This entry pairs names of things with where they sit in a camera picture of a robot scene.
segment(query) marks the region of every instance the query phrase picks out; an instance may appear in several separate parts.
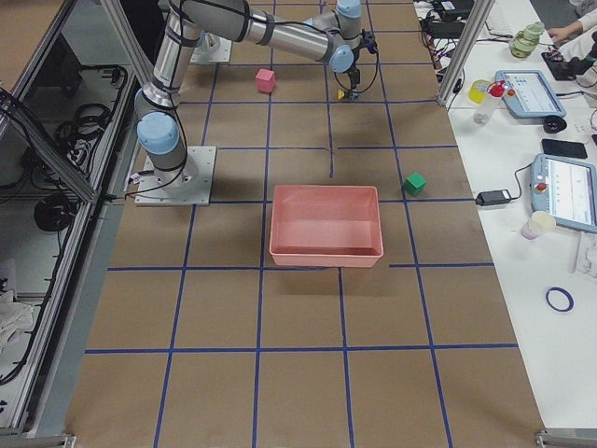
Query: water bottle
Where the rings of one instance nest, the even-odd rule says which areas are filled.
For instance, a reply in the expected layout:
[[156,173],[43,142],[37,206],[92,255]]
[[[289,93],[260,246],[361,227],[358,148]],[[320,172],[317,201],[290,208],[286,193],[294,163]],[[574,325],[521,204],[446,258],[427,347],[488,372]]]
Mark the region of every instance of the water bottle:
[[506,93],[505,84],[506,82],[501,80],[494,82],[490,86],[487,94],[485,95],[485,99],[479,105],[479,107],[477,107],[475,115],[473,116],[473,120],[477,124],[485,124],[492,117],[493,111],[498,107],[500,101],[502,101],[504,93]]

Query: green container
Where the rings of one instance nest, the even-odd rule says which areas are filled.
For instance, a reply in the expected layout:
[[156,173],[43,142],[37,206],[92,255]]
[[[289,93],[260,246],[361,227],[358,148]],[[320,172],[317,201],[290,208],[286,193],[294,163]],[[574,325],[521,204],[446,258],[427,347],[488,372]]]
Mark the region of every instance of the green container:
[[528,58],[539,44],[539,39],[544,31],[545,25],[541,21],[537,21],[517,32],[509,43],[512,56]]

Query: smartphone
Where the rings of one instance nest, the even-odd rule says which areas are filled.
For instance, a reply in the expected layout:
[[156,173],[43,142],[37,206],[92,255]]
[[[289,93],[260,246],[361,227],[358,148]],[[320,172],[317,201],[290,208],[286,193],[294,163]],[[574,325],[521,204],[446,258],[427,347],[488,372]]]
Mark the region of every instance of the smartphone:
[[579,142],[544,138],[541,140],[541,146],[543,152],[550,156],[572,157],[574,159],[586,159],[588,157],[585,146]]

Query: beige cup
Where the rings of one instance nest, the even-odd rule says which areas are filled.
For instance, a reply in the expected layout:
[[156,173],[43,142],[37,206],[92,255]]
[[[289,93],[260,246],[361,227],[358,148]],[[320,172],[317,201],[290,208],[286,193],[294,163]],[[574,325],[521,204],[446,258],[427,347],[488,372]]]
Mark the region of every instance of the beige cup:
[[537,236],[556,228],[556,218],[548,212],[534,212],[526,224],[522,226],[521,234],[527,240],[534,240]]

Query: yellow cup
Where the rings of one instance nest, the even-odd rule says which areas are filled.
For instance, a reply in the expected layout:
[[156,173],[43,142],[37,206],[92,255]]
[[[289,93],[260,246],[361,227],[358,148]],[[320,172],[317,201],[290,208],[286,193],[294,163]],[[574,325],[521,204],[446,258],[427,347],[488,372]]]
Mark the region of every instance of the yellow cup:
[[468,98],[480,105],[487,94],[490,84],[491,82],[485,79],[477,79],[473,82],[470,91],[468,91]]

